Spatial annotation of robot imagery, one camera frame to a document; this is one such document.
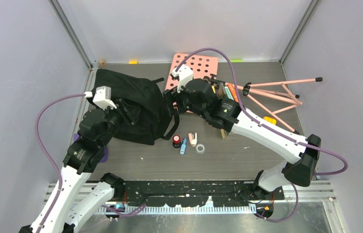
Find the black student backpack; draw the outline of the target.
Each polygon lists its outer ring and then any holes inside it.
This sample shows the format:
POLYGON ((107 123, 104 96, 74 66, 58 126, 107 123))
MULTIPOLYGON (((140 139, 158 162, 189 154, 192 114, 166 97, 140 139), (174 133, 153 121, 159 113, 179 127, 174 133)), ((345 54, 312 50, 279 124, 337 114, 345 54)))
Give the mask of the black student backpack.
POLYGON ((160 138, 172 139, 179 122, 169 114, 163 92, 157 85, 162 81, 164 78, 149 80, 108 69, 96 71, 94 88, 108 86, 112 101, 122 98, 137 104, 136 124, 128 125, 123 120, 114 129, 114 138, 145 145, 154 145, 160 138))

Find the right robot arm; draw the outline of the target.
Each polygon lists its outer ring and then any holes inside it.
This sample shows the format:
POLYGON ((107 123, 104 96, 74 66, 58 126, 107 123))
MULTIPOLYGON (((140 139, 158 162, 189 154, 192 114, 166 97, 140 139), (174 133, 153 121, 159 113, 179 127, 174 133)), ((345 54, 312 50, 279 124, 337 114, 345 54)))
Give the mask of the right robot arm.
POLYGON ((291 133, 258 117, 239 103, 219 98, 208 82, 193 79, 181 87, 165 90, 164 98, 177 113, 190 111, 209 125, 250 138, 276 152, 284 162, 261 170, 251 187, 258 199, 265 199, 278 187, 295 184, 308 187, 319 158, 321 138, 291 133))

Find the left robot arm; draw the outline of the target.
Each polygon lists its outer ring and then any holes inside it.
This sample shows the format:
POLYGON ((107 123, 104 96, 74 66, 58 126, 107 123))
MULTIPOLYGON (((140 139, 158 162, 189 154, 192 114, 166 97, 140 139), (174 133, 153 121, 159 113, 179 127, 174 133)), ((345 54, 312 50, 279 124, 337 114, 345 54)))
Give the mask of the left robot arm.
POLYGON ((123 197, 123 179, 106 173, 95 188, 74 205, 81 188, 104 156, 113 134, 132 119, 128 107, 119 99, 116 104, 110 102, 105 109, 85 113, 80 122, 79 138, 69 146, 63 160, 56 189, 37 219, 31 225, 23 226, 21 233, 77 233, 103 204, 123 197))

